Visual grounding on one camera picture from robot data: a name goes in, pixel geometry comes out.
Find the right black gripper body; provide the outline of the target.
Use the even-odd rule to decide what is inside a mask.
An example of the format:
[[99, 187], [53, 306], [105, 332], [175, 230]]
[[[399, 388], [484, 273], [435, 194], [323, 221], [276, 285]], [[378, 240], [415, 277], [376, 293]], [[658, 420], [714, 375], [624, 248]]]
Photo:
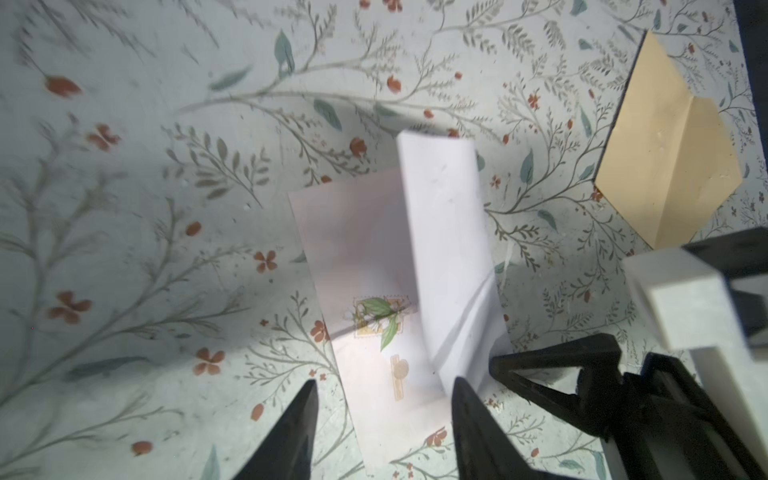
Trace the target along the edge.
[[682, 362], [646, 356], [607, 399], [601, 441], [613, 479], [765, 479], [745, 443]]

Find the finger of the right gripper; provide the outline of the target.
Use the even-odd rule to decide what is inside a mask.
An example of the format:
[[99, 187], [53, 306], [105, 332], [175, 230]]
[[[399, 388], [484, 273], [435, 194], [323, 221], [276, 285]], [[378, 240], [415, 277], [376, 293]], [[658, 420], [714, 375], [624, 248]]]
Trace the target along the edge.
[[621, 355], [613, 335], [598, 333], [493, 357], [489, 373], [561, 421], [590, 436], [604, 437], [622, 400]]

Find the tan kraft envelope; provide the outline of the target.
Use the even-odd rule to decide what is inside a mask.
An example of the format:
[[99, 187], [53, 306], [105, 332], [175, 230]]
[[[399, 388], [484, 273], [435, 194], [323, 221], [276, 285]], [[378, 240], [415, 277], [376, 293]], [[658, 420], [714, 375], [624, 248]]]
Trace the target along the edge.
[[649, 247], [688, 243], [741, 185], [718, 108], [693, 95], [656, 36], [645, 34], [595, 179]]

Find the white floral letter paper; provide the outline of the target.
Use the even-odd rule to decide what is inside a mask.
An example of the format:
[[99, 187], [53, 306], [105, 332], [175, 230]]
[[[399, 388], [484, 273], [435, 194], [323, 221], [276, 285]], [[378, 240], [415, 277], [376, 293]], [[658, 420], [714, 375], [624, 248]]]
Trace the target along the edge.
[[395, 168], [290, 195], [368, 471], [449, 424], [457, 378], [489, 396], [511, 349], [474, 143], [396, 144]]

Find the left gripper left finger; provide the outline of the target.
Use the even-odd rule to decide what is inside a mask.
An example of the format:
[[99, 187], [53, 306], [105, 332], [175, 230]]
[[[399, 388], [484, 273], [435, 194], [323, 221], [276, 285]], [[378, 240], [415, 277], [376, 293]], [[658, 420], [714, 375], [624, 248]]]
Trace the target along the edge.
[[318, 411], [317, 382], [308, 380], [234, 478], [309, 479]]

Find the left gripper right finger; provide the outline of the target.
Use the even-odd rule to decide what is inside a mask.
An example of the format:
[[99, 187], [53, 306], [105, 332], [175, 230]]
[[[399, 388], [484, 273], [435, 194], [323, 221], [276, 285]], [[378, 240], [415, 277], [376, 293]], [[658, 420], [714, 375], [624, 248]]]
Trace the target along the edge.
[[530, 467], [463, 377], [454, 381], [451, 415], [459, 479], [568, 479]]

